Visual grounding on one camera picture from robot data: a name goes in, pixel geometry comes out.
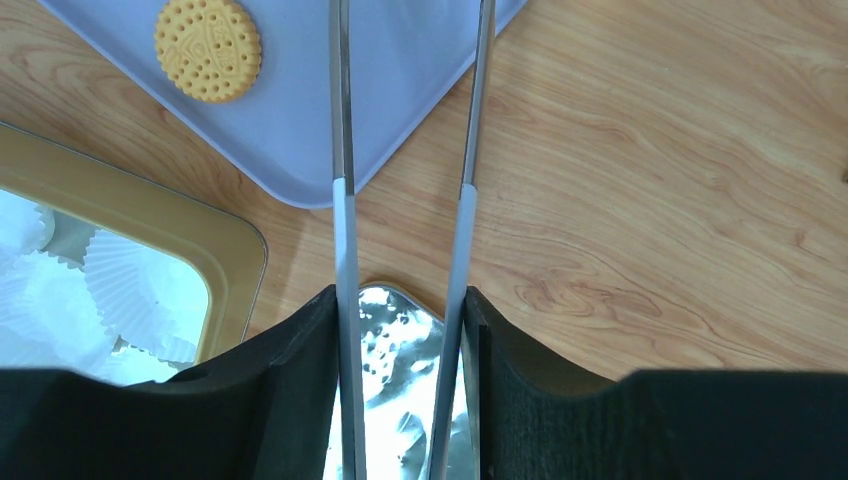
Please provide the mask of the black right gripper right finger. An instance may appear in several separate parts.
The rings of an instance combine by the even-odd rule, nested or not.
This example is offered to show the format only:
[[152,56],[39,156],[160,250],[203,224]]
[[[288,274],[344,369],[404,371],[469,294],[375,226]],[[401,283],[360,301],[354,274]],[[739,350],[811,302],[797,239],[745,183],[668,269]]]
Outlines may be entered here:
[[771,370],[591,372],[477,289],[463,315],[484,479],[843,479],[847,377]]

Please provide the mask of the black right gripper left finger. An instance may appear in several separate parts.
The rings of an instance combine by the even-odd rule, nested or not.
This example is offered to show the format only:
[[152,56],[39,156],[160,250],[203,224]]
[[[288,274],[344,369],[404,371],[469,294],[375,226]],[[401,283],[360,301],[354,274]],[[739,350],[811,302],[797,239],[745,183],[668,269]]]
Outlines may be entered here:
[[336,291],[171,379],[1,373],[5,479],[319,479],[338,381]]

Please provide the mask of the metal tongs grey handle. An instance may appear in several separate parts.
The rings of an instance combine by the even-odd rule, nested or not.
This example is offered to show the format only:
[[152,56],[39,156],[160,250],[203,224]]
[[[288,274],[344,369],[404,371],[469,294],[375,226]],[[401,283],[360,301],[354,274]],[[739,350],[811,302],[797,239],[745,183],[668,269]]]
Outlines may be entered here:
[[[333,221],[336,298],[339,324],[339,384],[342,421],[343,476],[366,478],[366,429],[363,401],[360,323],[358,313],[358,251],[350,58],[350,4],[329,4],[329,60],[333,153]],[[462,346],[462,306],[471,267],[478,190],[477,164],[481,154],[484,108],[489,79],[490,50],[495,37],[496,4],[483,1],[479,10],[475,67],[466,132],[461,189],[450,265],[444,337],[436,383],[432,433],[423,475],[447,475],[449,438],[458,365],[469,359]]]

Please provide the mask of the round yellow cookie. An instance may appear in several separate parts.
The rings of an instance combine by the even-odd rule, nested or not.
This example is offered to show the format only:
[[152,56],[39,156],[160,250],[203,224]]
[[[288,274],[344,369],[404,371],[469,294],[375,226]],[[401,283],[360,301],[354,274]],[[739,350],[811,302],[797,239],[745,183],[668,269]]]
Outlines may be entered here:
[[154,40],[162,71],[195,100],[233,101],[259,75],[260,35],[237,1],[169,1],[157,16]]

